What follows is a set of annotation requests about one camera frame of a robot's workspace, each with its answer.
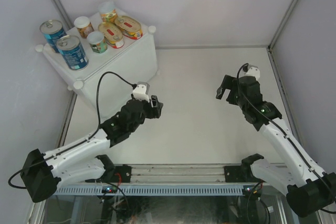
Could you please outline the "red sardine tin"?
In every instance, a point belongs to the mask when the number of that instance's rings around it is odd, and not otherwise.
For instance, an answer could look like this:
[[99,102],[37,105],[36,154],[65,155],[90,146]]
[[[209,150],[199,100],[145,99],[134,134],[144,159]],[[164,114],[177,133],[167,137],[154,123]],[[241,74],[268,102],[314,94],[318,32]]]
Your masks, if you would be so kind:
[[114,24],[130,39],[137,40],[143,36],[141,24],[129,16],[119,16]]
[[123,33],[113,23],[102,22],[98,26],[98,31],[103,33],[106,41],[112,48],[119,49],[124,46]]

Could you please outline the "yellow can with plastic lid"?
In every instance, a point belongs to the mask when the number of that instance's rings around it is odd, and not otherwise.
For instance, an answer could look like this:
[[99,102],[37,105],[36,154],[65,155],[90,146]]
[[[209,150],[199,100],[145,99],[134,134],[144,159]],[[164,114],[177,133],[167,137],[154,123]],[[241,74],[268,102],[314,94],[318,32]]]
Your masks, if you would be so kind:
[[107,50],[107,43],[104,34],[100,31],[93,31],[87,36],[87,41],[93,52],[102,54]]

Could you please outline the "dark blue tall can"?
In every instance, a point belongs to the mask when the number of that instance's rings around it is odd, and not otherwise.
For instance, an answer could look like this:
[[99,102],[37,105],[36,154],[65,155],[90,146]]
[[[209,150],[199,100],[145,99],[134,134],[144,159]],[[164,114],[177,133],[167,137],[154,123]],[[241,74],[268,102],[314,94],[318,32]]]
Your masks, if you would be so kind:
[[81,70],[88,65],[89,60],[79,37],[75,35],[63,36],[57,40],[56,47],[71,70]]

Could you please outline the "pink portrait labelled can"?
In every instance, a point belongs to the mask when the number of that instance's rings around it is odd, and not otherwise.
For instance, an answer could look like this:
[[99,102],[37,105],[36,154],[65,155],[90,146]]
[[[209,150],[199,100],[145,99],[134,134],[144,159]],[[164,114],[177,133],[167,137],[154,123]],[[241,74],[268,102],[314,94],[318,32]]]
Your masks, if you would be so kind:
[[94,32],[92,23],[86,16],[77,17],[74,20],[74,26],[77,28],[80,36],[84,39],[86,39],[90,33]]

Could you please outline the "green can with plastic lid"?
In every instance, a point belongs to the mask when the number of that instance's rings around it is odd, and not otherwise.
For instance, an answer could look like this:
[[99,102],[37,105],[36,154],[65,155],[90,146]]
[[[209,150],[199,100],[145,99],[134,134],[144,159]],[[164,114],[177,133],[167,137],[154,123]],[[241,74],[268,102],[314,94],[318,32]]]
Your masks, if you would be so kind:
[[106,1],[99,4],[98,11],[103,22],[114,23],[118,18],[114,1]]

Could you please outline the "light blue labelled can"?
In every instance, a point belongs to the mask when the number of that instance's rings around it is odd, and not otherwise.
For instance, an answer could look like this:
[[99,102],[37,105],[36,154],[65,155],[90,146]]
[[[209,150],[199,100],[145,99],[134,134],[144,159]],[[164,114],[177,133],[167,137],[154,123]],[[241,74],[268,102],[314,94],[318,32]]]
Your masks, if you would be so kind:
[[39,30],[44,35],[44,37],[47,40],[47,43],[51,46],[51,48],[54,50],[55,53],[59,53],[58,48],[56,46],[57,41],[63,37],[66,36],[66,32],[63,28],[63,25],[61,21],[52,19],[48,20],[46,22],[43,22],[40,25]]

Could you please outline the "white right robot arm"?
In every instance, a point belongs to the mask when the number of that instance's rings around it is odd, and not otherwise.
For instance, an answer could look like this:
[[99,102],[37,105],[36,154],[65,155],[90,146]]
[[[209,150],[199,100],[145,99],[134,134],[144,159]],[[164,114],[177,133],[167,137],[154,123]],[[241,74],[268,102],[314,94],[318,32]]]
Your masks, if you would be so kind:
[[226,101],[240,107],[245,120],[269,141],[287,167],[283,172],[254,154],[242,160],[242,178],[249,182],[258,178],[272,185],[299,217],[324,211],[334,203],[335,173],[327,173],[303,149],[276,106],[263,100],[257,79],[225,75],[216,98],[220,100],[225,90],[229,90]]

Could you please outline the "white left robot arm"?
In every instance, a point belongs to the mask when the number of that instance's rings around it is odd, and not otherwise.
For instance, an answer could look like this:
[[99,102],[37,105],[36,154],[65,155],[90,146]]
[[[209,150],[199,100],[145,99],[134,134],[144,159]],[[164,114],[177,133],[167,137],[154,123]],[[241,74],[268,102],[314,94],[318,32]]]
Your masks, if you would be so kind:
[[32,202],[44,201],[59,188],[85,180],[113,180],[114,164],[104,151],[128,139],[146,119],[158,119],[162,108],[155,95],[148,101],[131,99],[101,123],[96,133],[52,151],[29,152],[20,177]]

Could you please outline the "white plastic cube cabinet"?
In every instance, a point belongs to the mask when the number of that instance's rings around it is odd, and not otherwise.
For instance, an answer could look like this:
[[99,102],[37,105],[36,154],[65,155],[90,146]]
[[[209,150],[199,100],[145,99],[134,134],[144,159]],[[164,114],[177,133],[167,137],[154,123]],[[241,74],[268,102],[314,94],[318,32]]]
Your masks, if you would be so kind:
[[80,42],[89,63],[82,70],[71,70],[61,54],[49,44],[44,45],[43,54],[68,87],[85,103],[96,109],[106,119],[114,115],[131,98],[131,87],[127,84],[149,82],[158,71],[155,52],[155,26],[141,24],[143,36],[138,40],[124,38],[124,46],[111,46],[102,53],[92,51],[85,39]]

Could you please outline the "left controller circuit board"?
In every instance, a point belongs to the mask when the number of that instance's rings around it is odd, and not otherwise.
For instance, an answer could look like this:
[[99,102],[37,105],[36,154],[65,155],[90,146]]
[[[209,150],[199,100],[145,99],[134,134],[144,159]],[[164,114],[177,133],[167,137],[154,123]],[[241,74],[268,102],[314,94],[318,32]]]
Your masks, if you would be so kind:
[[102,188],[103,194],[116,194],[118,191],[119,190],[115,185],[103,186]]

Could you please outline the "controller circuit board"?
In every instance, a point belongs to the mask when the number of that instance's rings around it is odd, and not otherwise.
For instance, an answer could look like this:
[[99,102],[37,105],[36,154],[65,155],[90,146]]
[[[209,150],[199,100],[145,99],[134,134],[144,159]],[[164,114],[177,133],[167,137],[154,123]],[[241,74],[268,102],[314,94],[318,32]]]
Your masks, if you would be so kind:
[[116,194],[118,191],[119,190],[115,185],[103,186],[102,188],[103,194]]
[[260,190],[260,185],[258,186],[254,186],[254,185],[248,185],[248,186],[244,186],[243,188],[243,195],[249,195],[249,194],[255,194],[257,191]]

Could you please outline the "right controller circuit board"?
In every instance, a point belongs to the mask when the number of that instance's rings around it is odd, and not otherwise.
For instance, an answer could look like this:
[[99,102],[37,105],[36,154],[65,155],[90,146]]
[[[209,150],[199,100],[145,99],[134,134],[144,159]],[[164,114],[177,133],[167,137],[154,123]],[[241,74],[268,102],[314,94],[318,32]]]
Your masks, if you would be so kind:
[[243,188],[243,195],[249,195],[249,194],[255,194],[257,191],[260,190],[260,185],[258,186],[254,186],[254,185],[248,185],[248,186],[244,186]]

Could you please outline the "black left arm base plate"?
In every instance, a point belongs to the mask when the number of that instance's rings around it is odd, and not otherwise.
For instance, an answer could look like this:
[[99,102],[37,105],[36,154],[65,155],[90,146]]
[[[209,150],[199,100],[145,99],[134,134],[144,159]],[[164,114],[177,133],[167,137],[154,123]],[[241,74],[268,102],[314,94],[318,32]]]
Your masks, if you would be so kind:
[[109,182],[109,183],[117,183],[117,184],[129,183],[131,180],[131,172],[132,172],[132,167],[129,165],[115,166],[113,169],[105,172],[100,178],[87,179],[85,180],[85,182],[86,183]]

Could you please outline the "aluminium frame rail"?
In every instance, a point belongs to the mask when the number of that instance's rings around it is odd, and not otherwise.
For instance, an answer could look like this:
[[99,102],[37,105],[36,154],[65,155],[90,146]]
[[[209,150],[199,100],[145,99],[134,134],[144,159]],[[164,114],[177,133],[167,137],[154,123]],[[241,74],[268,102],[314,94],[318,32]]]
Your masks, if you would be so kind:
[[[225,164],[205,164],[205,165],[129,165],[132,167],[131,180],[125,184],[224,184]],[[57,187],[65,187],[84,183],[87,179],[98,179],[106,170],[98,162],[88,162],[66,168],[57,177],[61,179]]]

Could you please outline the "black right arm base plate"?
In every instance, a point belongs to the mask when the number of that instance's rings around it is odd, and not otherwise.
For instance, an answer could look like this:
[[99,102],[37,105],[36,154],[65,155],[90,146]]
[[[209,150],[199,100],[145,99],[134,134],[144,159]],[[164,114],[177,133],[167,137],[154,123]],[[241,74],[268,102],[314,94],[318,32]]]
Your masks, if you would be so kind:
[[240,165],[224,166],[224,175],[225,182],[227,183],[243,183],[254,181],[249,172]]

